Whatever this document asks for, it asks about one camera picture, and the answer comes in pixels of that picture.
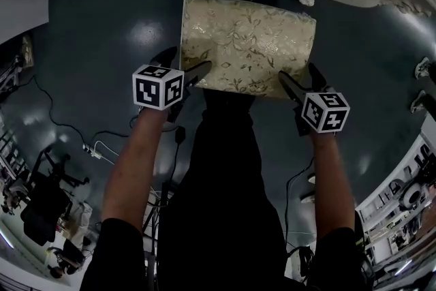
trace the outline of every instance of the office chair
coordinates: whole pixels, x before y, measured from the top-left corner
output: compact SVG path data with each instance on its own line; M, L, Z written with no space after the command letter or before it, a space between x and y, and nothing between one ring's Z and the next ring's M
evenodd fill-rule
M74 274L81 268L86 260L82 252L70 241L65 240L63 249L49 247L47 252L52 252L57 257L57 262L68 275Z
M51 243L55 241L58 219L63 214L67 219L71 211L72 201L60 188L60 182L64 180L73 187L89 182L88 178L80 181L65 174L65 163L69 159L68 155L63 157L61 163L56 164L48 155L49 152L50 147L47 147L38 155L29 179L29 185L35 183L35 187L29 193L30 202L21 213L25 234L40 246L43 246L47 241ZM43 155L52 166L52 171L49 171L48 177L38 171Z

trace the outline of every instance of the power strip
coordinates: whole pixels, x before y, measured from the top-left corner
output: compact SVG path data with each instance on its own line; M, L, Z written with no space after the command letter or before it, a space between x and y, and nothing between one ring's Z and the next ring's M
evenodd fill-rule
M84 143L82 145L82 149L88 154L90 154L91 157L96 157L97 159L102 158L102 154L99 151L94 150L93 147L91 147L89 144Z

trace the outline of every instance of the gold patterned pillow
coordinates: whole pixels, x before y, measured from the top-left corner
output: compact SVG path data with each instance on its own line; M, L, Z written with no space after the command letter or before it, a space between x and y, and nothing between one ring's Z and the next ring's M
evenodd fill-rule
M181 69L210 60L206 89L287 98L277 74L302 77L316 21L276 7L239 0L185 0Z

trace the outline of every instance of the black pants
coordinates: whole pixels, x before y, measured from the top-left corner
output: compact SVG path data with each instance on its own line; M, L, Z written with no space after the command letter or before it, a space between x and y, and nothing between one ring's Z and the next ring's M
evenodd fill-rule
M193 282L215 287L221 280L228 286L230 274L242 277L245 286L283 279L285 240L265 194L243 100L249 97L220 94L223 100L208 104L203 113L187 174L161 209L157 256L162 290L195 287Z

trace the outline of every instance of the dark blue floor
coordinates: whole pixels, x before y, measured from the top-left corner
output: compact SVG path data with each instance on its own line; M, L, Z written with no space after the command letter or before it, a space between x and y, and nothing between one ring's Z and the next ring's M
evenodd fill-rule
M420 130L424 114L412 115L409 105L422 87L434 88L427 80L414 80L413 71L423 56L435 56L434 18L404 15L394 7L362 9L329 0L316 0L314 7L303 7L298 0L254 1L306 12L317 20L310 60L352 107L337 139L356 202L362 201L398 164ZM128 134L129 120L137 111L131 73L163 49L179 45L182 6L183 0L50 0L50 22L33 30L33 40L35 73L53 97L53 118L76 126L87 142L102 129ZM2 109L29 164L54 141L58 153L71 155L68 172L91 179L88 201L94 207L93 221L98 221L112 165L85 154L75 131L53 125L49 105L32 84L11 96ZM282 221L285 183L312 157L309 140L298 137L293 107L289 101L257 98L251 109L266 193ZM186 127L187 139L178 155L176 179L188 169L203 110L202 93L194 91L178 120ZM110 135L100 139L115 151L125 142ZM104 148L99 150L114 159ZM165 133L155 166L156 187L172 169L174 152L174 134ZM293 186L291 231L315 232L313 206L299 199L312 189L304 177ZM229 183L223 197L232 194ZM290 235L295 245L312 239L310 234Z

